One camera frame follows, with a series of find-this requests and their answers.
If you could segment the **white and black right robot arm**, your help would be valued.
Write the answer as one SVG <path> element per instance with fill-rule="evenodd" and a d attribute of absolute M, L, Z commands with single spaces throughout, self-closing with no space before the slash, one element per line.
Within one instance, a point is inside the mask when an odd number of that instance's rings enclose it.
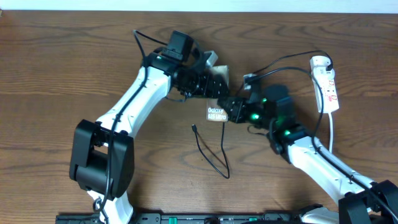
<path fill-rule="evenodd" d="M 293 99 L 284 85 L 255 91 L 250 98 L 218 98 L 231 122 L 251 123 L 266 129 L 275 154 L 302 170 L 337 204 L 332 212 L 312 205 L 297 215 L 295 223 L 397 223 L 397 186 L 376 182 L 334 156 L 295 118 Z"/>

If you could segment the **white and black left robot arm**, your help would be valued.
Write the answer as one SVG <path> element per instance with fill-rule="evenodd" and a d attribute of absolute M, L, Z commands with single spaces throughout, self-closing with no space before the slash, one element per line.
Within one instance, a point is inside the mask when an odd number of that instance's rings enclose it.
<path fill-rule="evenodd" d="M 219 98 L 229 93 L 228 80 L 214 74 L 218 56 L 203 50 L 189 35 L 173 31 L 167 43 L 145 53 L 133 36 L 141 64 L 133 84 L 96 121 L 81 120 L 73 135 L 69 176 L 93 199 L 99 223 L 129 223 L 134 209 L 127 188 L 134 173 L 134 140 L 155 106 L 176 88 L 185 99 Z"/>

